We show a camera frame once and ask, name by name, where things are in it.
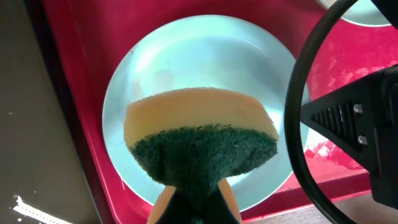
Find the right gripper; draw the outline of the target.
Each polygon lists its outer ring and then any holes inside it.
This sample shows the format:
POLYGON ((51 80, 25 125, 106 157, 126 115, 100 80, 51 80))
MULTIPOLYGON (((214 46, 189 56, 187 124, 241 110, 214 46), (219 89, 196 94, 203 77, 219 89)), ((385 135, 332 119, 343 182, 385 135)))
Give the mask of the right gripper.
POLYGON ((373 199, 397 209, 397 65, 303 105, 301 122, 370 171, 373 199))

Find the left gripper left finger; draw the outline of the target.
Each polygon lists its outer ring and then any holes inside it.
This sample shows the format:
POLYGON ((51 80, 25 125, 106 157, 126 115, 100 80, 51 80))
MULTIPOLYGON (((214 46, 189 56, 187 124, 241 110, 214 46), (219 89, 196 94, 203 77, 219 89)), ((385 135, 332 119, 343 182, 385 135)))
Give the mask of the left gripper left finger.
POLYGON ((190 201, 179 191, 171 196, 165 210, 155 224, 192 224, 193 208, 190 201))

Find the light blue plate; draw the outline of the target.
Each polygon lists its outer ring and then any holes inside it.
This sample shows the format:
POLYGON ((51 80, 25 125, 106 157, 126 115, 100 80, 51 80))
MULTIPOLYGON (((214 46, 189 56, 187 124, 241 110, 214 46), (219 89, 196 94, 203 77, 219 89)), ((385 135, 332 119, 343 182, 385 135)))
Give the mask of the light blue plate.
POLYGON ((117 173, 149 204, 155 203, 164 189, 146 174, 126 147, 123 123, 128 104, 182 88, 238 91, 262 103, 279 134, 276 156, 228 180, 240 211, 261 203, 292 174, 283 116, 294 63, 294 56, 276 37, 234 17, 187 17, 151 32, 121 60, 104 98, 103 137, 117 173))

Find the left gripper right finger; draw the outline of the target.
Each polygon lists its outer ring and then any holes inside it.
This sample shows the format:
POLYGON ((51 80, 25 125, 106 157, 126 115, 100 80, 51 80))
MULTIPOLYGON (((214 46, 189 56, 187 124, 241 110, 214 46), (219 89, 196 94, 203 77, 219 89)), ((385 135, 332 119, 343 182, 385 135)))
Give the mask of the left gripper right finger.
POLYGON ((221 190, 217 188, 208 198, 203 211, 204 224, 239 224, 224 199, 221 190))

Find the green yellow sponge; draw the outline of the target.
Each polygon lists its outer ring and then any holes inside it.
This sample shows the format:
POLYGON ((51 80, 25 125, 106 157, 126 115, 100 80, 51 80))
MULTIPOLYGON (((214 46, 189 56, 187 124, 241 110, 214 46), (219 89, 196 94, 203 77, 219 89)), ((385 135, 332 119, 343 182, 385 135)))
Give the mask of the green yellow sponge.
POLYGON ((186 88, 150 96, 126 110, 124 140, 137 163, 163 184, 149 223, 155 223, 179 191, 203 223, 210 195, 219 188, 242 222, 227 179, 248 173, 277 154, 279 135, 262 104, 236 91, 186 88))

